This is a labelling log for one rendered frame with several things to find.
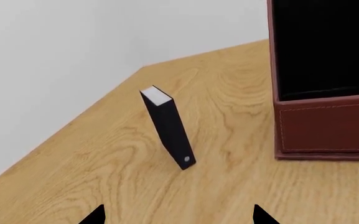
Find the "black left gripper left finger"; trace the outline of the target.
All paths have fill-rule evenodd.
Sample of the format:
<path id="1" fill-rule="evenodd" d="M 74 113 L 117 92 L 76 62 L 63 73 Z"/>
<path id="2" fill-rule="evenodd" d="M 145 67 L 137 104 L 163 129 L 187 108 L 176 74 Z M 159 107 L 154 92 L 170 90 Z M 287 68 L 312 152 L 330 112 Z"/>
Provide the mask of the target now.
<path id="1" fill-rule="evenodd" d="M 105 224 L 105 207 L 99 205 L 88 214 L 79 224 Z"/>

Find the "brown leather caddy box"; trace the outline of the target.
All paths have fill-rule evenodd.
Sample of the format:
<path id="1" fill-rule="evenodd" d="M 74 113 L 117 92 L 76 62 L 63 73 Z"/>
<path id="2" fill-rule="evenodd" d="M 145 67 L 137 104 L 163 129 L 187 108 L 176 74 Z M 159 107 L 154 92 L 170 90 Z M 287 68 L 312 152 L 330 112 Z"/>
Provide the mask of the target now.
<path id="1" fill-rule="evenodd" d="M 359 161 L 359 0 L 267 0 L 278 159 Z"/>

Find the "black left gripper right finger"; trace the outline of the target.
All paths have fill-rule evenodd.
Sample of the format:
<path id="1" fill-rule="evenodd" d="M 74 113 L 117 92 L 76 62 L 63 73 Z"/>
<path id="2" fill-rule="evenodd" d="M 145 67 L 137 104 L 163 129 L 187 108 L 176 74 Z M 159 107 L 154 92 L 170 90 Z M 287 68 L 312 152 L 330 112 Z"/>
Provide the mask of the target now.
<path id="1" fill-rule="evenodd" d="M 280 224 L 268 212 L 255 204 L 253 209 L 253 224 Z"/>

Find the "black upright book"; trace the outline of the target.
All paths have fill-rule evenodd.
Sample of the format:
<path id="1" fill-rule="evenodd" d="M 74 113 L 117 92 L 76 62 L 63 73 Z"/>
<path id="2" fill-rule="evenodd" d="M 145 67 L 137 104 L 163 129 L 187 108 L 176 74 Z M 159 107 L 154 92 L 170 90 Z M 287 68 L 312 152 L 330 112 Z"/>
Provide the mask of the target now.
<path id="1" fill-rule="evenodd" d="M 182 170 L 196 164 L 174 99 L 154 85 L 139 92 L 159 139 L 173 160 Z"/>

